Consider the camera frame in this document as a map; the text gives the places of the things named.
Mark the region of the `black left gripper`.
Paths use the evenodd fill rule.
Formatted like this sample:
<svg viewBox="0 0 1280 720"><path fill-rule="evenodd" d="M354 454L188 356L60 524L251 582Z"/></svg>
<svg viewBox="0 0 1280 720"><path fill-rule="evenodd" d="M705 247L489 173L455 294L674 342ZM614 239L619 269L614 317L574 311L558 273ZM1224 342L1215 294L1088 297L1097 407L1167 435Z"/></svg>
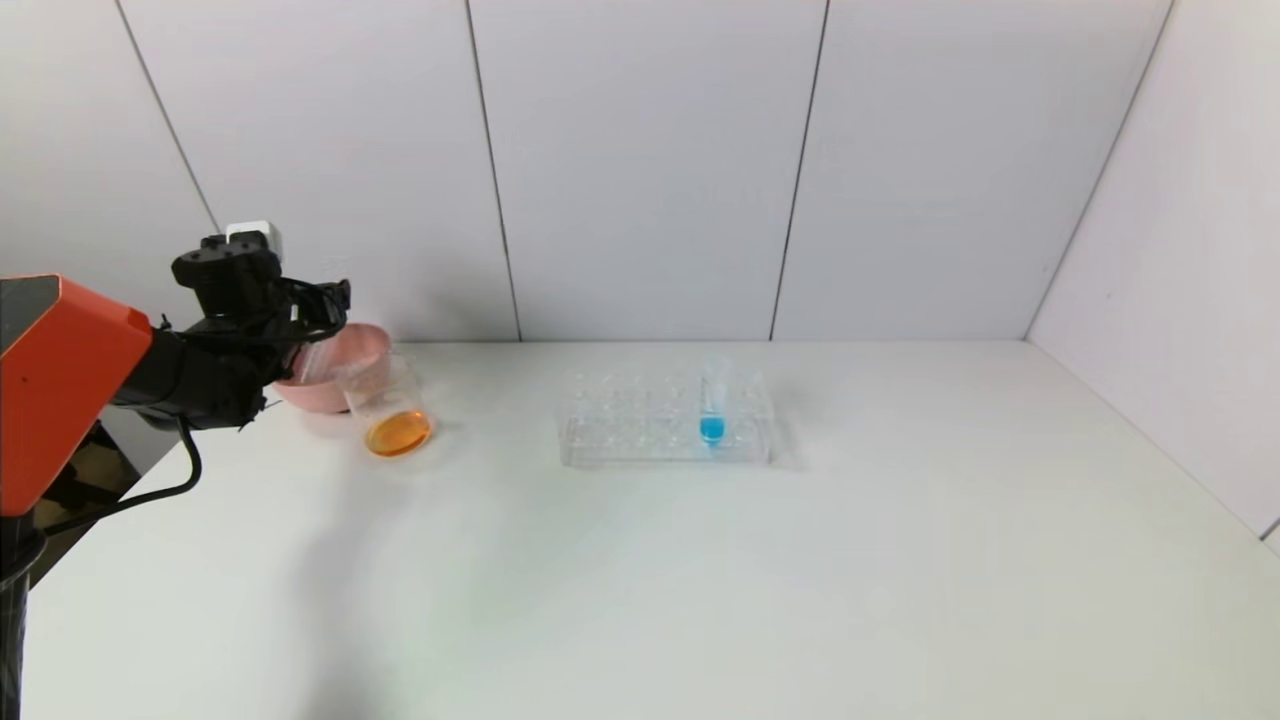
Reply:
<svg viewBox="0 0 1280 720"><path fill-rule="evenodd" d="M346 328L351 287L348 281L310 283L282 278L285 310L279 332L279 380L294 378L294 364L312 345L334 338Z"/></svg>

